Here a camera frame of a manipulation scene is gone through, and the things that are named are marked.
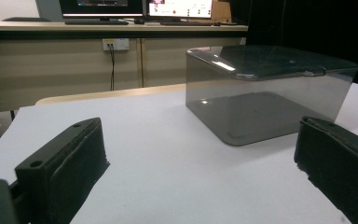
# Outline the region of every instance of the keyboard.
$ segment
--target keyboard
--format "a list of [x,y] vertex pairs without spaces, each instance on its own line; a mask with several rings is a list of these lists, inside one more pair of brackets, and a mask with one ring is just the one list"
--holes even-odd
[[66,21],[67,25],[128,25],[127,21]]
[[160,25],[166,26],[212,26],[211,22],[197,22],[197,21],[161,21]]

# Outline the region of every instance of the computer monitor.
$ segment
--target computer monitor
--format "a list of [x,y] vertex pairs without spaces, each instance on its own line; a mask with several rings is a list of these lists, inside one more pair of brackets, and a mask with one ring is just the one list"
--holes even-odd
[[213,0],[146,0],[147,17],[160,21],[210,19]]
[[143,17],[143,0],[60,0],[64,19],[100,21]]

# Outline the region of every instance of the transparent plastic box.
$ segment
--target transparent plastic box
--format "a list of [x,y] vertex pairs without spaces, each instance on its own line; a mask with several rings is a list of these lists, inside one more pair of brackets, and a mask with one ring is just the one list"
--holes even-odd
[[298,132],[302,117],[335,121],[358,64],[278,46],[189,49],[186,106],[223,142]]

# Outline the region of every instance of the power cord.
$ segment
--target power cord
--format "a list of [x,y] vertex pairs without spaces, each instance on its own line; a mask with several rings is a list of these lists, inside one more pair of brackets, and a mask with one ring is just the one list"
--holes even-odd
[[113,91],[115,89],[115,48],[113,47],[113,44],[108,44],[107,47],[109,47],[110,57],[112,59],[112,75],[110,77],[110,91]]

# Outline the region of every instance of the power outlet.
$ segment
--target power outlet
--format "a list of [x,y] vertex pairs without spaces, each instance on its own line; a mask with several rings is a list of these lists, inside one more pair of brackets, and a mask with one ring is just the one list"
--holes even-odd
[[130,41],[128,38],[103,39],[103,50],[129,50]]

